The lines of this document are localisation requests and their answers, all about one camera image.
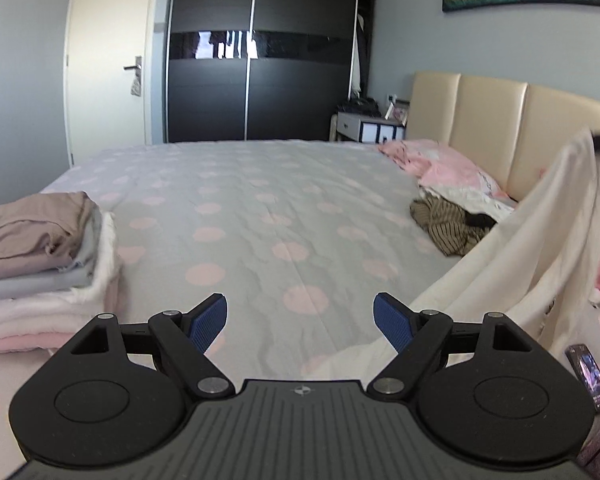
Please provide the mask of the cream white long-sleeve shirt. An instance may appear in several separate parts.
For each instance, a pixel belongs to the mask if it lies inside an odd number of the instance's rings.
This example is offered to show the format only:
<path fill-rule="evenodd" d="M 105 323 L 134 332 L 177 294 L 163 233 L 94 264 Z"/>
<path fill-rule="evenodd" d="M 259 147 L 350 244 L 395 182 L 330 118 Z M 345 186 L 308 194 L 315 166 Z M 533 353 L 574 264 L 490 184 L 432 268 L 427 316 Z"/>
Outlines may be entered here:
<path fill-rule="evenodd" d="M 586 344 L 600 364 L 600 154 L 589 131 L 559 152 L 539 183 L 469 254 L 416 298 L 412 309 L 460 322 L 502 312 L 552 356 Z"/>

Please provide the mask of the black sliding wardrobe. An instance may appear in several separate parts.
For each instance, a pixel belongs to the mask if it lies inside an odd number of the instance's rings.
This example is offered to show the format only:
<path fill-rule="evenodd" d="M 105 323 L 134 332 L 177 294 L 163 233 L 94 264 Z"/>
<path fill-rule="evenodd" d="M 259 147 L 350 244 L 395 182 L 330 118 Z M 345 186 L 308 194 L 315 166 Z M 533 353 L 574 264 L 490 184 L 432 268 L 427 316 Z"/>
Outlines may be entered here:
<path fill-rule="evenodd" d="M 166 140 L 327 140 L 357 27 L 358 0 L 172 0 Z"/>

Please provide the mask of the picture frame on cabinet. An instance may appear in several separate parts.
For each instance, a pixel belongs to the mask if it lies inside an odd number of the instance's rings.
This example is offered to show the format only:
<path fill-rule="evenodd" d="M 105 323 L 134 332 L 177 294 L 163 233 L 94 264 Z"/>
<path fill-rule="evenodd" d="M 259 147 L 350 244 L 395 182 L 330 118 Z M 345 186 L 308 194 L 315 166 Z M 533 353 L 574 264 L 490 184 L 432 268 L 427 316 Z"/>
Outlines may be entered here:
<path fill-rule="evenodd" d="M 385 120 L 396 122 L 397 124 L 405 127 L 408 119 L 408 113 L 410 112 L 410 107 L 410 101 L 401 99 L 389 100 L 385 112 Z"/>

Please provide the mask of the grey pink-dotted bed cover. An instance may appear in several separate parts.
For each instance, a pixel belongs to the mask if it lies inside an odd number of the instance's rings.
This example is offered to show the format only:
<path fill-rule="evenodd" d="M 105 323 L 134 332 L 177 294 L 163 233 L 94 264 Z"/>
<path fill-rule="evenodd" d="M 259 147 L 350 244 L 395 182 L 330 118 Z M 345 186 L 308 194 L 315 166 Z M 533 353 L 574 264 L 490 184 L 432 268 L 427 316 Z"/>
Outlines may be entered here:
<path fill-rule="evenodd" d="M 52 190 L 114 215 L 126 320 L 226 296 L 210 356 L 234 382 L 323 376 L 324 359 L 379 341 L 378 292 L 411 301 L 453 265 L 408 213 L 415 180 L 360 144 L 129 148 Z"/>

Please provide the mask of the folded white garment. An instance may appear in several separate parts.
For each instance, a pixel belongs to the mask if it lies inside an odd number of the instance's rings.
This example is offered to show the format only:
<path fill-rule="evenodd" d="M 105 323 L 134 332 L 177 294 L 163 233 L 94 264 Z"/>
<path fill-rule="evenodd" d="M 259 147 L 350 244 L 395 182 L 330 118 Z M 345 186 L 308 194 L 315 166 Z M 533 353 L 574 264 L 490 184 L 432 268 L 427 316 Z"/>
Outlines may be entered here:
<path fill-rule="evenodd" d="M 0 301 L 0 338 L 39 333 L 70 333 L 114 303 L 110 289 L 117 287 L 121 261 L 114 215 L 102 213 L 92 282 L 63 292 Z"/>

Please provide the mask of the folded beige garment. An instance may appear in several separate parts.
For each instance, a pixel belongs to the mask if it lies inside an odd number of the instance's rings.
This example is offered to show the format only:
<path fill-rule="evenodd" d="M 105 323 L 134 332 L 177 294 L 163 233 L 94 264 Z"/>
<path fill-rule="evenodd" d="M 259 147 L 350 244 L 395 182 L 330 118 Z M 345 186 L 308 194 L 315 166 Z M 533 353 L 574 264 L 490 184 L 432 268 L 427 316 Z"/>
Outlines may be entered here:
<path fill-rule="evenodd" d="M 96 204 L 84 192 L 38 193 L 0 206 L 0 280 L 73 264 Z"/>

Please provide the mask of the black smartphone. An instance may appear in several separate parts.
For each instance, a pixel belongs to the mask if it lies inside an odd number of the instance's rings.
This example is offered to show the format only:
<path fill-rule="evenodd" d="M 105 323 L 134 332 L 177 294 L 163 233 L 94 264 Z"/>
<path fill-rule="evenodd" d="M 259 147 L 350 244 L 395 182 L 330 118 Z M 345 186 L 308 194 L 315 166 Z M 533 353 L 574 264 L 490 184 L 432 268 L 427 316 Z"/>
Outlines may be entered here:
<path fill-rule="evenodd" d="M 565 356 L 600 413 L 600 367 L 592 352 L 585 344 L 572 344 L 566 348 Z"/>

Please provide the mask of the white bedside cabinet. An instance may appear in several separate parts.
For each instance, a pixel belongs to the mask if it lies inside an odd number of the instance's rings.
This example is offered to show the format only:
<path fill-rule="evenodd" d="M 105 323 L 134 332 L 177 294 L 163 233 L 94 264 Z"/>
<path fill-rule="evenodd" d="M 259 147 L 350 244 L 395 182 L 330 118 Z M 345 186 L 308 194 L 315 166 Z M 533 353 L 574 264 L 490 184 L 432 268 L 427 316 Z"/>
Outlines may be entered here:
<path fill-rule="evenodd" d="M 405 127 L 392 120 L 345 112 L 332 116 L 330 142 L 383 144 L 405 138 Z"/>

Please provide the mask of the beige padded headboard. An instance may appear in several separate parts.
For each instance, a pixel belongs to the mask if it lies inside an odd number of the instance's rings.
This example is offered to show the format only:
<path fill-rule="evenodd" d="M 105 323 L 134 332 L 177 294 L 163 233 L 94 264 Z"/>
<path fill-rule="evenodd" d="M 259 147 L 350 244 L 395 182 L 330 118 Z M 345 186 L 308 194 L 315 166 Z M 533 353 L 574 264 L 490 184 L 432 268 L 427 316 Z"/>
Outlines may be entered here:
<path fill-rule="evenodd" d="M 522 200 L 581 131 L 600 133 L 600 101 L 536 84 L 424 70 L 406 135 L 449 145 Z"/>

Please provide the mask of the folded pink garment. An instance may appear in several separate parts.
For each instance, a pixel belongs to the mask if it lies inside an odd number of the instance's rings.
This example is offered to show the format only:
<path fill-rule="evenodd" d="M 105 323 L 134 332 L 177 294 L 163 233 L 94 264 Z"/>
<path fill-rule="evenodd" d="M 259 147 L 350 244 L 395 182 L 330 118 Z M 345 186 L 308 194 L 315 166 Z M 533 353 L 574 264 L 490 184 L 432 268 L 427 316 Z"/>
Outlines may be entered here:
<path fill-rule="evenodd" d="M 56 350 L 99 313 L 118 308 L 120 275 L 107 286 L 102 299 L 65 307 L 59 313 L 39 313 L 0 323 L 0 353 Z"/>

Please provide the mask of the pink pillow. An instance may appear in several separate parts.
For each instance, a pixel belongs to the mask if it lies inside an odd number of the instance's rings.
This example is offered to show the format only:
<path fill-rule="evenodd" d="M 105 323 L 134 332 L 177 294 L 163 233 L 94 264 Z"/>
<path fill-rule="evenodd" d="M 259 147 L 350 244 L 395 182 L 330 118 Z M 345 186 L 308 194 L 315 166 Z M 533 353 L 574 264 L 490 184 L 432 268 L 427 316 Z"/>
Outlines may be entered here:
<path fill-rule="evenodd" d="M 424 188 L 472 188 L 494 198 L 507 198 L 490 174 L 447 145 L 431 140 L 393 140 L 378 151 L 411 174 Z"/>

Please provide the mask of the folded grey garment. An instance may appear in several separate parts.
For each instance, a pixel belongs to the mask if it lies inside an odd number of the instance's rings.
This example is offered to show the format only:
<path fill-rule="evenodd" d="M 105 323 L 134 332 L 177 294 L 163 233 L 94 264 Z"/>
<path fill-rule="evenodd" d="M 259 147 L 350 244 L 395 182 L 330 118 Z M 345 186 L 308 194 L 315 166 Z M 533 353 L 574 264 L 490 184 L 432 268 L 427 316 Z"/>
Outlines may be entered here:
<path fill-rule="evenodd" d="M 81 247 L 72 263 L 61 269 L 3 278 L 0 280 L 0 300 L 60 292 L 91 284 L 101 229 L 102 214 L 96 208 L 87 221 Z"/>

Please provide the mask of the white printed garment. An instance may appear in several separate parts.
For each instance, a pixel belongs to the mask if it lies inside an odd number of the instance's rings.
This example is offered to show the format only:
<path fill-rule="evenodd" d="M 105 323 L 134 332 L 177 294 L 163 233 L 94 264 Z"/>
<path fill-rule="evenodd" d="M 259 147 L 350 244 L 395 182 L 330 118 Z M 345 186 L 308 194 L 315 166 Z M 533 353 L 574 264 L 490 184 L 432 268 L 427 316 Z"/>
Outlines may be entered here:
<path fill-rule="evenodd" d="M 470 214 L 486 214 L 496 222 L 503 221 L 517 207 L 510 198 L 493 197 L 476 188 L 453 188 L 452 186 L 422 186 L 422 195 L 444 198 L 460 206 Z"/>

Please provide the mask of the white room door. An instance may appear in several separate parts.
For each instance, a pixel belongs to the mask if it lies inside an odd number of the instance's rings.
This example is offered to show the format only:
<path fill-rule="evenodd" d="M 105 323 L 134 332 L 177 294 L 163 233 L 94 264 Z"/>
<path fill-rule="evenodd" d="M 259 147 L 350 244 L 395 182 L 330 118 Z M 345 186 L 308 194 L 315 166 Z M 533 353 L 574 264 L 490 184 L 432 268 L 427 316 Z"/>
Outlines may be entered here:
<path fill-rule="evenodd" d="M 145 143 L 143 65 L 151 0 L 71 0 L 65 112 L 76 165 Z"/>

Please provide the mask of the brown striped garment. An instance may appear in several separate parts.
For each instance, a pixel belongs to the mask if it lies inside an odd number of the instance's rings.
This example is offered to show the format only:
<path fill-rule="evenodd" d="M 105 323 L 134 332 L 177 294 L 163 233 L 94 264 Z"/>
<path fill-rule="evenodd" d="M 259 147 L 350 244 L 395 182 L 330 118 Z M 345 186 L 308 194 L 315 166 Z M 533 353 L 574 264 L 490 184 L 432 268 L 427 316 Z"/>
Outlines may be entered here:
<path fill-rule="evenodd" d="M 472 214 L 442 197 L 426 194 L 410 205 L 410 214 L 443 255 L 464 257 L 496 226 L 487 214 Z"/>

